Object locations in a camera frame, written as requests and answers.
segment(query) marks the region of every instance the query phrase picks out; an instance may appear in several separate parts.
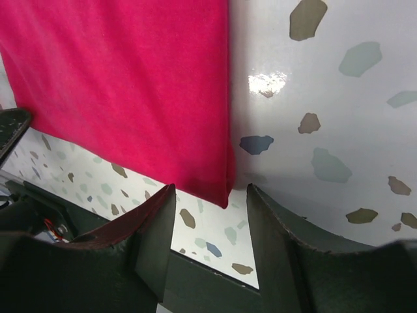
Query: white table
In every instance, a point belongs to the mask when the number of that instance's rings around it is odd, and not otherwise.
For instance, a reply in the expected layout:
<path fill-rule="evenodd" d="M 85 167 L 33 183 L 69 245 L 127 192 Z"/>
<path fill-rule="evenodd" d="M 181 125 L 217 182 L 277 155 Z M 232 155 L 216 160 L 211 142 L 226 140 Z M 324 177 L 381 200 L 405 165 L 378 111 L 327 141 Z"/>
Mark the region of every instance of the white table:
<path fill-rule="evenodd" d="M 417 3 L 325 2 L 315 36 L 295 41 L 297 0 L 231 1 L 238 190 L 226 210 L 178 193 L 172 249 L 255 287 L 248 182 L 355 241 L 417 237 Z M 15 106 L 1 67 L 0 103 Z M 240 147 L 248 136 L 260 154 Z M 162 186 L 35 130 L 4 170 L 109 219 Z"/>

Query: speckled pattern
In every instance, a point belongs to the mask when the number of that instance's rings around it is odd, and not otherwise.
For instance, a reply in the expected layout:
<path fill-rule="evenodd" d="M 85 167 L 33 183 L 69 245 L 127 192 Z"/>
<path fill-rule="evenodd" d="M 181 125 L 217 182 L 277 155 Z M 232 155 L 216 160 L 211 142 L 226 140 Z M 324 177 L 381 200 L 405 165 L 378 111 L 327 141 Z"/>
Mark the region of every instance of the speckled pattern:
<path fill-rule="evenodd" d="M 172 249 L 257 287 L 247 183 L 349 239 L 417 237 L 416 20 L 413 0 L 231 0 L 238 179 L 226 210 L 178 192 Z M 35 130 L 4 170 L 109 219 L 162 187 Z"/>

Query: dark green table edge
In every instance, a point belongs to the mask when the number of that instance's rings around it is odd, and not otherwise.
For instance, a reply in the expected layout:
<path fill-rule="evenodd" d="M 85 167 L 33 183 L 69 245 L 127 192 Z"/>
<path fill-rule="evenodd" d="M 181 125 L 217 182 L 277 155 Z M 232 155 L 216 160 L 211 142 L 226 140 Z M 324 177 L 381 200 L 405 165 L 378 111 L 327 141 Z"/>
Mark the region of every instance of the dark green table edge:
<path fill-rule="evenodd" d="M 31 183 L 13 181 L 12 186 L 13 192 L 20 190 L 45 205 L 65 207 L 81 233 L 109 222 Z M 263 312 L 259 290 L 173 250 L 162 305 L 172 313 Z"/>

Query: pink fabric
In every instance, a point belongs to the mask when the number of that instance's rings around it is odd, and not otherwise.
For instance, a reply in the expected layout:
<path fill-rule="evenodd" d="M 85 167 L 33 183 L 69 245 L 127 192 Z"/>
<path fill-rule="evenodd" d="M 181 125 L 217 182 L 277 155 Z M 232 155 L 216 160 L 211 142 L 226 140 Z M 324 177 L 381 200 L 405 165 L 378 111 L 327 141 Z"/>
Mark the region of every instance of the pink fabric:
<path fill-rule="evenodd" d="M 222 207 L 233 186 L 224 0 L 1 0 L 33 126 Z"/>

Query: brown spot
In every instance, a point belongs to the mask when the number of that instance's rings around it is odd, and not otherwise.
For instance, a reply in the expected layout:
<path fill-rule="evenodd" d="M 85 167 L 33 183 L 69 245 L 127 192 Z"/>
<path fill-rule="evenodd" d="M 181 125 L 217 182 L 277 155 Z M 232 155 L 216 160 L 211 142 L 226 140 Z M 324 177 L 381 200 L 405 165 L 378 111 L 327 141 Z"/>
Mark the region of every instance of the brown spot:
<path fill-rule="evenodd" d="M 113 215 L 119 215 L 119 210 L 117 209 L 117 206 L 114 204 L 111 204 L 111 214 Z"/>
<path fill-rule="evenodd" d="M 41 135 L 42 141 L 45 143 L 45 147 L 51 151 L 51 145 L 49 143 L 49 141 L 46 139 L 46 137 L 44 135 Z"/>
<path fill-rule="evenodd" d="M 300 134 L 311 134 L 312 132 L 318 131 L 320 127 L 321 125 L 317 114 L 306 113 L 300 122 L 298 132 Z"/>
<path fill-rule="evenodd" d="M 232 264 L 232 268 L 238 272 L 239 274 L 242 275 L 247 275 L 253 272 L 253 269 L 250 266 L 245 266 L 242 264 L 238 264 L 238 263 L 233 263 Z"/>
<path fill-rule="evenodd" d="M 321 0 L 301 0 L 289 16 L 289 36 L 296 41 L 315 36 L 327 5 Z"/>
<path fill-rule="evenodd" d="M 356 210 L 355 212 L 346 214 L 346 217 L 349 223 L 365 224 L 372 222 L 373 219 L 377 217 L 377 215 L 378 212 L 371 209 L 364 209 L 361 207 L 359 210 Z"/>
<path fill-rule="evenodd" d="M 195 228 L 195 219 L 187 209 L 182 209 L 180 211 L 180 216 L 186 226 L 189 228 Z"/>
<path fill-rule="evenodd" d="M 259 91 L 259 93 L 267 98 L 272 98 L 272 96 L 274 96 L 274 92 L 272 90 Z"/>
<path fill-rule="evenodd" d="M 71 181 L 71 183 L 74 182 L 74 174 L 73 173 L 68 173 L 68 179 Z"/>
<path fill-rule="evenodd" d="M 410 226 L 417 230 L 417 218 L 412 213 L 402 213 L 401 221 L 404 225 Z"/>
<path fill-rule="evenodd" d="M 391 227 L 394 231 L 399 231 L 401 229 L 401 223 L 397 223 L 394 226 Z"/>
<path fill-rule="evenodd" d="M 390 185 L 391 191 L 394 194 L 400 194 L 403 196 L 410 196 L 411 194 L 410 187 L 397 179 L 395 176 L 388 176 L 388 184 Z"/>
<path fill-rule="evenodd" d="M 113 168 L 113 171 L 118 173 L 120 176 L 123 176 L 124 178 L 128 178 L 126 172 L 124 171 L 124 168 L 122 168 L 121 166 L 111 163 L 111 167 Z"/>
<path fill-rule="evenodd" d="M 31 151 L 31 152 L 30 152 L 30 154 L 31 154 L 31 155 L 33 155 L 33 157 L 34 157 L 35 159 L 37 159 L 37 160 L 39 159 L 39 156 L 37 155 L 37 153 L 36 153 L 36 152 Z"/>

